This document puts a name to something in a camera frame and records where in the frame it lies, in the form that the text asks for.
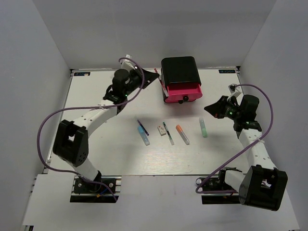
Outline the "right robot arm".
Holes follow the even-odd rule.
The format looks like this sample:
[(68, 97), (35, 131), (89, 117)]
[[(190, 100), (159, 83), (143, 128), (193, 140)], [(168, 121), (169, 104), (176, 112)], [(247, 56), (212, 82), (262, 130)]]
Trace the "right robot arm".
[(227, 117), (234, 122), (237, 138), (246, 149), (249, 170), (244, 173), (235, 167), (224, 167), (202, 189), (207, 194), (237, 194), (242, 205), (277, 211), (288, 177), (277, 169), (261, 141), (262, 128), (255, 120), (258, 105), (259, 99), (253, 95), (244, 95), (240, 103), (235, 96), (222, 96), (204, 108), (217, 119)]

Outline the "pink top drawer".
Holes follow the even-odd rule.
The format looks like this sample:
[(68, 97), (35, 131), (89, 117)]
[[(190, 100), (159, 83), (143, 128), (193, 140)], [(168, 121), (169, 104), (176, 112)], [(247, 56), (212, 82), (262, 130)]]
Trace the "pink top drawer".
[(203, 96), (199, 83), (172, 83), (167, 86), (165, 103), (193, 102)]

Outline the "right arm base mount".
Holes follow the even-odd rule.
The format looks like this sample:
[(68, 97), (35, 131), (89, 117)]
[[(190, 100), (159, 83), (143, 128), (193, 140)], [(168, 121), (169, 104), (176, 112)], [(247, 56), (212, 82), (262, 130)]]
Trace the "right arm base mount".
[(242, 171), (235, 167), (225, 167), (217, 175), (212, 176), (201, 187), (201, 190), (206, 192), (206, 194), (201, 195), (203, 205), (240, 204), (238, 193), (225, 182), (225, 176), (228, 170), (242, 173)]

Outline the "green pen refill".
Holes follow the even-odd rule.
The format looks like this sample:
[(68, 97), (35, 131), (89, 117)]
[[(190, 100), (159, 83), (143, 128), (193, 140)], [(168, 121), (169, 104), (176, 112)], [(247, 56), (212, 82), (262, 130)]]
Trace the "green pen refill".
[(170, 141), (171, 145), (174, 145), (174, 141), (173, 141), (173, 139), (172, 139), (172, 137), (171, 137), (171, 135), (170, 135), (170, 132), (169, 132), (168, 127), (167, 127), (167, 125), (166, 125), (165, 122), (163, 122), (163, 126), (164, 126), (164, 128), (165, 128), (165, 130), (166, 130), (166, 133), (167, 133), (167, 135), (168, 135), (168, 138), (169, 138), (169, 141)]

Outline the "red pen refill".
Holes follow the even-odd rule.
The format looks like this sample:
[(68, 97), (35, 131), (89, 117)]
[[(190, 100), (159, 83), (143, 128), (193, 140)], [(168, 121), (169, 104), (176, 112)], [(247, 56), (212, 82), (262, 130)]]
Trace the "red pen refill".
[(158, 74), (158, 80), (159, 80), (159, 82), (160, 82), (160, 84), (161, 84), (161, 87), (162, 87), (162, 90), (163, 90), (164, 95), (165, 95), (166, 97), (168, 97), (169, 94), (168, 94), (167, 89), (165, 88), (165, 85), (164, 85), (163, 81), (162, 81), (161, 75), (158, 73), (158, 71), (157, 71), (156, 68), (154, 68), (154, 71), (155, 71), (156, 74)]

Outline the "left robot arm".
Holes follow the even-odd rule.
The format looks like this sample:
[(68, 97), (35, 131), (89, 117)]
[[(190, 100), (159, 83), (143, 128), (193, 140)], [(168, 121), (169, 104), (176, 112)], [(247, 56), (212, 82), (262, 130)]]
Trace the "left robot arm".
[(118, 69), (97, 108), (91, 109), (78, 119), (60, 122), (52, 151), (67, 162), (80, 178), (86, 179), (85, 186), (91, 192), (97, 192), (101, 188), (102, 175), (88, 158), (90, 135), (124, 109), (128, 96), (134, 90), (145, 89), (158, 78), (157, 72), (137, 67), (130, 71)]

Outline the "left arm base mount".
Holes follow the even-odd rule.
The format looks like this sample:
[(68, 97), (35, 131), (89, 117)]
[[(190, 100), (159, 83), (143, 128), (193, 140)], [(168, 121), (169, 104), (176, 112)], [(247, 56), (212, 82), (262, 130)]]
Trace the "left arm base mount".
[[(116, 199), (121, 191), (120, 176), (105, 176), (101, 182), (107, 185)], [(95, 203), (106, 204), (116, 203), (110, 191), (104, 185), (87, 183), (79, 177), (75, 177), (70, 196), (71, 203)]]

